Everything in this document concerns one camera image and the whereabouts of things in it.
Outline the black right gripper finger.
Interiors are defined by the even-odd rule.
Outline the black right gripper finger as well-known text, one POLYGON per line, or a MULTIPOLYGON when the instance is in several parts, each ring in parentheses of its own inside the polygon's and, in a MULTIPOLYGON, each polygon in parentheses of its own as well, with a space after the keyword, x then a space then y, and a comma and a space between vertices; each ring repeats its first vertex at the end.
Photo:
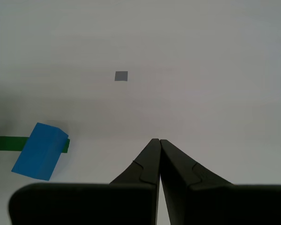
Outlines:
POLYGON ((161 180, 172 225, 281 225, 281 185, 235 185, 161 140, 161 180))
POLYGON ((35 183, 17 190, 14 225, 155 225, 161 143, 152 139, 111 183, 35 183))

